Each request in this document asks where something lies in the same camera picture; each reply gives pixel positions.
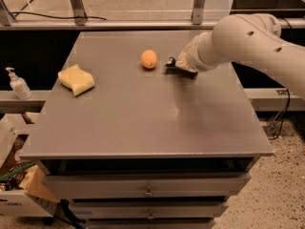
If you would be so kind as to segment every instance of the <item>drawer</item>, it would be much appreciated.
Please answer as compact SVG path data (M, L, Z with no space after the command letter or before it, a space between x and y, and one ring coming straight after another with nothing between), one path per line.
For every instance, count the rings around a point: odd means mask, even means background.
M43 183L58 197L154 198L232 196L251 179L249 173L124 176L46 176Z
M196 199L158 199L73 202L71 211L82 219L197 219L220 217L226 202Z
M215 225L213 219L128 219L89 220L89 229L211 229Z

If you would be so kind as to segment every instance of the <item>drawer knob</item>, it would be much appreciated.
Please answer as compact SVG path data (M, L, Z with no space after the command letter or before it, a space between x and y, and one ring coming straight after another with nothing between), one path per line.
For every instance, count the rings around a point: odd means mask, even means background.
M154 219L154 216L152 214L152 211L150 211L150 214L147 216L147 219L152 220Z
M153 192L151 191L151 187L147 188L147 191L144 193L146 198L151 198L153 196Z

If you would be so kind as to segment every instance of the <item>metal post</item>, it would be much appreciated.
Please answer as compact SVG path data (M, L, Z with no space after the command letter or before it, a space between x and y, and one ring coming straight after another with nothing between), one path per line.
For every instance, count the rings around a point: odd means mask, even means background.
M78 26L85 25L87 21L87 14L84 9L83 1L82 0L70 0L73 14L75 17L75 24Z
M10 14L5 2L0 0L0 24L3 26L10 26L15 22L15 18Z
M203 20L203 8L206 0L193 0L192 20L194 25L200 25Z

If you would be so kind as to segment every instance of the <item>pump bottle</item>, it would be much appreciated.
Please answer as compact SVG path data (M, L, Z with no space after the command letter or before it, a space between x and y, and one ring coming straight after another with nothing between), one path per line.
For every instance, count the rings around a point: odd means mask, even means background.
M27 82L23 78L18 77L14 72L12 72L14 68L7 67L6 70L9 72L10 86L16 92L17 96L20 99L30 98L32 93L27 85Z

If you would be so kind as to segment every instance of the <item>gray tabletop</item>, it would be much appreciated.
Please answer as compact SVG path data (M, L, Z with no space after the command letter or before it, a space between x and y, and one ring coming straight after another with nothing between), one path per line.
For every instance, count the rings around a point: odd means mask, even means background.
M83 32L65 67L94 77L74 97L57 81L31 130L30 159L267 156L273 150L231 64L193 79L164 65L200 31ZM158 55L152 71L140 55Z

